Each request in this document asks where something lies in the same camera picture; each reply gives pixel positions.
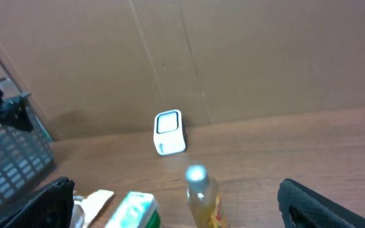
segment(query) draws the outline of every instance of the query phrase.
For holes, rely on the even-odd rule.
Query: transparent bottle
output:
[[[208,176],[207,169],[200,164],[188,167],[185,174],[188,183],[188,206],[197,228],[227,228],[219,186]]]

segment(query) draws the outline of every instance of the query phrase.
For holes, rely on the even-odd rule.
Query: brown wall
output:
[[[365,105],[365,1],[0,0],[0,59],[56,139]]]

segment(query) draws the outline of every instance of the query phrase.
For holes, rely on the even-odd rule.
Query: white rectangular object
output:
[[[183,119],[179,110],[165,111],[156,116],[153,141],[159,155],[185,151]]]

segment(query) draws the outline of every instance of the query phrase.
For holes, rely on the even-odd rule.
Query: tabletop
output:
[[[129,191],[152,193],[165,227],[194,227],[184,172],[202,162],[216,179],[232,227],[283,227],[279,183],[292,178],[365,217],[365,107],[187,128],[188,148],[159,156],[152,132],[55,142],[56,169],[75,189],[115,197],[93,223],[103,227]]]

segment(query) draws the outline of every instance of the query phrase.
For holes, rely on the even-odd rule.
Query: crate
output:
[[[32,132],[0,124],[0,206],[37,181],[53,163],[44,131],[32,110],[27,111]]]

